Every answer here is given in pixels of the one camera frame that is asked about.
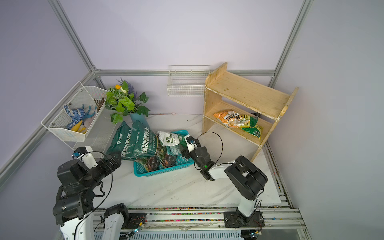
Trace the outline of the white green small bag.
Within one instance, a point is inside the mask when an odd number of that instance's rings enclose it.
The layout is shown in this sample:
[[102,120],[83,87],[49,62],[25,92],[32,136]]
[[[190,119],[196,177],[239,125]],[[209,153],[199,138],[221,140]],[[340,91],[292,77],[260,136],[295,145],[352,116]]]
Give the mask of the white green small bag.
[[182,146],[184,148],[187,147],[187,142],[185,140],[185,136],[178,133],[171,132],[156,132],[159,140],[163,146],[175,147]]

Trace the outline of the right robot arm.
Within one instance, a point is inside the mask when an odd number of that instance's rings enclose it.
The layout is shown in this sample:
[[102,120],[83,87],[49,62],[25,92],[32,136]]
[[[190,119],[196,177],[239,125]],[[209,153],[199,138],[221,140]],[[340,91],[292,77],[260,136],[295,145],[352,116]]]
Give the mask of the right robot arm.
[[263,171],[244,156],[239,156],[230,163],[217,165],[211,160],[206,147],[183,150],[182,156],[194,161],[205,180],[229,179],[240,193],[241,199],[236,210],[224,212],[225,227],[261,230],[265,226],[263,213],[257,203],[268,182]]

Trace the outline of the yellow green fertilizer bag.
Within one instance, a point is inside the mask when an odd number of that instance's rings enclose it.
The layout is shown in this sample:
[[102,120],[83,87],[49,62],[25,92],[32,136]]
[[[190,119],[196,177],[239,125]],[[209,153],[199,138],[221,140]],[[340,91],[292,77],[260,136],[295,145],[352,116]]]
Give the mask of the yellow green fertilizer bag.
[[249,115],[241,115],[242,123],[241,129],[246,133],[249,133],[253,136],[256,136],[258,139],[261,139],[263,133],[263,127],[258,125],[259,118]]

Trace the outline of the orange green snack bag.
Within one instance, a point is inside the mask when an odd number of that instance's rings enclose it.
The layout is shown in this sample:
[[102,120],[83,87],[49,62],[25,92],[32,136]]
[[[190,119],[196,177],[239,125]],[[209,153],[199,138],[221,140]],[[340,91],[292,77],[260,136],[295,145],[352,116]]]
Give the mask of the orange green snack bag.
[[214,113],[213,116],[218,119],[227,128],[245,128],[249,126],[251,117],[248,115],[241,115],[234,110],[226,110]]

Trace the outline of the dark green soil bag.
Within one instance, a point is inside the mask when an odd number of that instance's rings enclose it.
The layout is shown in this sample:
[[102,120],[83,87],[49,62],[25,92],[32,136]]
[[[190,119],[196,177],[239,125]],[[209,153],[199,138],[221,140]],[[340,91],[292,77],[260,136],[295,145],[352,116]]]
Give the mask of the dark green soil bag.
[[153,172],[176,165],[177,157],[168,154],[158,135],[140,121],[132,124],[131,137],[125,155],[128,160],[135,161],[144,167],[146,172]]
[[130,127],[123,121],[118,127],[106,155],[120,156],[121,160],[133,161],[141,156],[139,136],[145,125],[140,121]]

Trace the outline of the teal plastic basket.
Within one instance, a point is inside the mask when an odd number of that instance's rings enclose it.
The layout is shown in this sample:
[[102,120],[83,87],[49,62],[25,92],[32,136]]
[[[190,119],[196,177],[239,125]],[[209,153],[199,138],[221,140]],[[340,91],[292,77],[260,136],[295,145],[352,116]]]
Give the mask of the teal plastic basket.
[[[173,133],[182,134],[184,136],[187,136],[189,134],[185,130],[176,131],[176,132],[173,132]],[[177,157],[177,160],[176,160],[176,165],[175,166],[170,167],[170,168],[160,167],[159,170],[153,171],[153,172],[146,172],[146,170],[144,169],[143,166],[141,166],[140,164],[138,164],[138,163],[136,163],[134,161],[134,173],[135,173],[135,175],[137,177],[149,177],[149,176],[154,176],[154,175],[158,175],[158,174],[162,174],[162,173],[166,173],[166,172],[170,172],[170,171],[175,171],[175,170],[179,170],[179,169],[182,169],[182,168],[186,168],[186,167],[190,166],[193,163],[192,159],[186,160],[183,156],[176,156],[176,157]]]

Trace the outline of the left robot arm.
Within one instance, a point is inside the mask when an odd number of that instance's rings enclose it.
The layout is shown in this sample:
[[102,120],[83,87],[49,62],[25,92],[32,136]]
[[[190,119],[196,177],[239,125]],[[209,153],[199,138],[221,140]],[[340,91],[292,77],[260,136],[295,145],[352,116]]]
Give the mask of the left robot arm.
[[[114,152],[96,160],[95,152],[86,147],[77,148],[72,160],[58,167],[57,177],[61,182],[56,195],[53,214],[56,224],[66,240],[93,240],[94,198],[106,199],[110,193],[101,191],[103,179],[112,177],[113,172],[122,164],[121,153]],[[104,240],[128,240],[145,227],[146,213],[129,213],[123,204],[106,209],[101,217],[104,224]]]

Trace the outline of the teal white fertilizer bag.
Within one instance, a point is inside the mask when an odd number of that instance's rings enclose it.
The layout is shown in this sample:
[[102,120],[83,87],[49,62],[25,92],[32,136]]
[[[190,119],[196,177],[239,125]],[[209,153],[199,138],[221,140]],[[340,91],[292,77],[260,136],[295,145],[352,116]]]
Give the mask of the teal white fertilizer bag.
[[171,156],[181,156],[182,155],[182,147],[180,145],[176,146],[166,146],[167,154]]

